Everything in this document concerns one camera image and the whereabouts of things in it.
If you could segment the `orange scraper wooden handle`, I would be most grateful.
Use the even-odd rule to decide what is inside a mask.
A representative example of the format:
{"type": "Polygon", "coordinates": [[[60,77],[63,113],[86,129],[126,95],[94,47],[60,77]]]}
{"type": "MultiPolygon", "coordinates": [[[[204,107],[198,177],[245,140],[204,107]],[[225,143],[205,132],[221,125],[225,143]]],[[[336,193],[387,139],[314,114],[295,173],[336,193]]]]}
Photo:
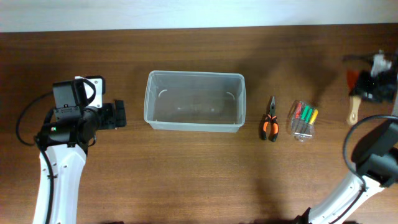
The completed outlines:
{"type": "Polygon", "coordinates": [[[346,71],[347,85],[349,88],[349,113],[346,122],[350,126],[353,126],[358,122],[358,111],[361,104],[361,98],[353,93],[358,78],[359,71],[346,71]]]}

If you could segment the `clear case of screwdrivers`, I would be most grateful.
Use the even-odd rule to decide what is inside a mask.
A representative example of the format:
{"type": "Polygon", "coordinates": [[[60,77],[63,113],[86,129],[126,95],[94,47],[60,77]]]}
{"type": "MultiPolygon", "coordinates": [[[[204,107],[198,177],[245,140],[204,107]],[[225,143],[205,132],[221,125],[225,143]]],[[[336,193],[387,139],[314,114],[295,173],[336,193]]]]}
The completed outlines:
{"type": "Polygon", "coordinates": [[[304,102],[298,101],[295,104],[294,112],[291,117],[291,134],[300,142],[312,139],[315,135],[315,121],[319,111],[316,107],[304,102]]]}

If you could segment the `orange black needle-nose pliers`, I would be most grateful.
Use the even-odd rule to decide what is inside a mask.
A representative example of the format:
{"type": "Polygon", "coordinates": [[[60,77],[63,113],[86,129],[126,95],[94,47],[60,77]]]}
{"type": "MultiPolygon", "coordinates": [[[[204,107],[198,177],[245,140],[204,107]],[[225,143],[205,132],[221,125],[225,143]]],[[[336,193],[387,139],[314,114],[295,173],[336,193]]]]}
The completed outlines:
{"type": "Polygon", "coordinates": [[[275,114],[275,97],[272,96],[269,105],[269,112],[265,115],[264,121],[262,122],[261,139],[270,139],[272,142],[276,142],[278,135],[279,124],[275,114]]]}

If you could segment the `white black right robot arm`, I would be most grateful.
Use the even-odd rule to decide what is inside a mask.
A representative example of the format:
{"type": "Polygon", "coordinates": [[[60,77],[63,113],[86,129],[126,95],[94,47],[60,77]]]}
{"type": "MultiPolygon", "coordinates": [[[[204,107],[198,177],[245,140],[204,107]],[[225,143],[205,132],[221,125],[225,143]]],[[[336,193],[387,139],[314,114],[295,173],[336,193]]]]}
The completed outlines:
{"type": "Polygon", "coordinates": [[[349,173],[337,188],[294,223],[346,223],[347,218],[367,199],[397,183],[397,111],[358,119],[364,100],[397,101],[397,69],[382,72],[348,71],[350,107],[347,122],[351,129],[343,142],[343,159],[349,173]],[[360,125],[380,119],[382,123],[363,136],[347,155],[351,135],[360,125]]]}

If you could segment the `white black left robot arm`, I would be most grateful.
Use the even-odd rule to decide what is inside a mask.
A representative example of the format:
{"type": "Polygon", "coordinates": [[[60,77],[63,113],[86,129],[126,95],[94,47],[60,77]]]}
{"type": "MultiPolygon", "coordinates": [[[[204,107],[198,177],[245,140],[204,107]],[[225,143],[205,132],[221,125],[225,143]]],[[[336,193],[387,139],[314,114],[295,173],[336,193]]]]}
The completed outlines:
{"type": "Polygon", "coordinates": [[[34,223],[76,223],[80,179],[97,131],[126,124],[122,100],[99,108],[63,106],[48,113],[35,137],[40,151],[40,184],[34,223]]]}

